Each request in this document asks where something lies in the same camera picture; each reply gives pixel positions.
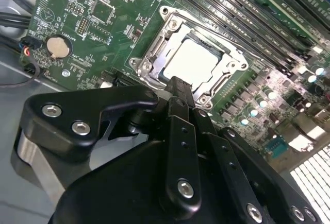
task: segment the mounting hole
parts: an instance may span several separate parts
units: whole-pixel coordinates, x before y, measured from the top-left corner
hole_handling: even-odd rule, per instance
[[[225,151],[225,152],[229,152],[229,150],[227,149],[226,146],[221,146],[221,148],[223,149],[223,151]]]
[[[233,162],[229,162],[229,166],[231,166],[232,169],[236,170],[237,167]]]
[[[189,145],[186,142],[182,142],[181,146],[183,146],[184,148],[189,148]]]
[[[161,11],[163,14],[168,14],[169,13],[169,10],[167,8],[163,8],[162,11]]]
[[[181,99],[176,99],[176,102],[182,107],[185,106],[185,103]]]

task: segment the motherboard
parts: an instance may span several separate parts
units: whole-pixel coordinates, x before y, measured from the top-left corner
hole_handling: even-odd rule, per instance
[[[330,0],[37,0],[28,36],[43,76],[68,90],[181,78],[268,160],[312,150],[308,122],[327,133]]]

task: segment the screw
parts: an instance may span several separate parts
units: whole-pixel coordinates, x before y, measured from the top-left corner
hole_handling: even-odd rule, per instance
[[[312,220],[312,221],[316,221],[316,217],[313,215],[313,213],[308,209],[308,208],[305,208],[305,212],[307,214],[307,216]]]
[[[291,207],[291,211],[293,212],[293,214],[301,221],[305,220],[305,217],[303,215],[303,213],[301,213],[301,211],[296,207],[296,206],[292,206]]]
[[[232,130],[227,130],[227,132],[231,137],[235,137],[235,133]]]
[[[62,114],[62,110],[56,105],[46,105],[42,108],[42,113],[47,117],[58,117]]]
[[[256,223],[262,223],[262,215],[260,211],[253,204],[249,203],[246,206],[247,212]]]
[[[72,125],[72,130],[78,135],[87,135],[91,132],[89,125],[81,121],[74,122]]]
[[[177,184],[177,189],[185,198],[192,198],[194,195],[194,189],[186,180],[180,180]]]
[[[69,77],[71,75],[70,71],[68,70],[62,70],[62,76]]]
[[[198,113],[202,116],[202,117],[206,117],[206,113],[203,110],[199,110]]]
[[[204,103],[206,102],[206,100],[207,100],[207,99],[206,99],[205,97],[202,97],[202,98],[201,98],[201,103],[204,104]]]
[[[171,30],[176,30],[178,28],[178,23],[176,20],[170,20],[169,22],[169,28]]]

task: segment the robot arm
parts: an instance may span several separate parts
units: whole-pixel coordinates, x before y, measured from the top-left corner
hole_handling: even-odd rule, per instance
[[[103,122],[111,139],[149,137],[91,171]],[[137,85],[33,96],[15,153],[32,168],[21,176],[56,205],[53,224],[322,223],[236,131],[215,129],[176,77],[157,94]]]

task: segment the capacitor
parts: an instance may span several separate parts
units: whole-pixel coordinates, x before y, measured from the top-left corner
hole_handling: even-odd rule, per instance
[[[247,117],[245,117],[245,116],[240,116],[239,118],[238,118],[238,120],[239,120],[239,122],[241,123],[241,125],[248,125],[248,123],[249,123],[249,120],[247,119]]]
[[[279,120],[278,120],[278,118],[276,117],[276,115],[274,113],[269,114],[269,119],[274,124],[276,124],[276,125],[279,124]]]
[[[317,76],[321,76],[324,73],[324,68],[318,65],[313,65],[309,69]]]
[[[267,95],[269,99],[276,99],[277,94],[270,88],[265,88],[263,92]]]
[[[310,108],[311,106],[311,102],[309,102],[308,99],[303,99],[301,104],[304,105],[306,108]]]
[[[317,80],[317,76],[312,74],[309,71],[306,71],[305,73],[302,74],[302,76],[309,82],[309,83],[313,83]]]
[[[299,112],[304,112],[305,111],[305,107],[302,104],[299,104],[295,107]]]
[[[257,97],[256,101],[261,108],[265,108],[268,105],[267,101],[265,101],[265,99],[262,97]]]
[[[277,134],[275,132],[274,129],[268,127],[267,128],[267,133],[268,133],[268,136],[271,137],[272,139],[276,139],[277,138]]]
[[[254,108],[254,107],[248,107],[247,108],[247,111],[249,112],[249,115],[251,117],[256,117],[258,115],[258,113],[259,113],[258,110],[256,108]]]

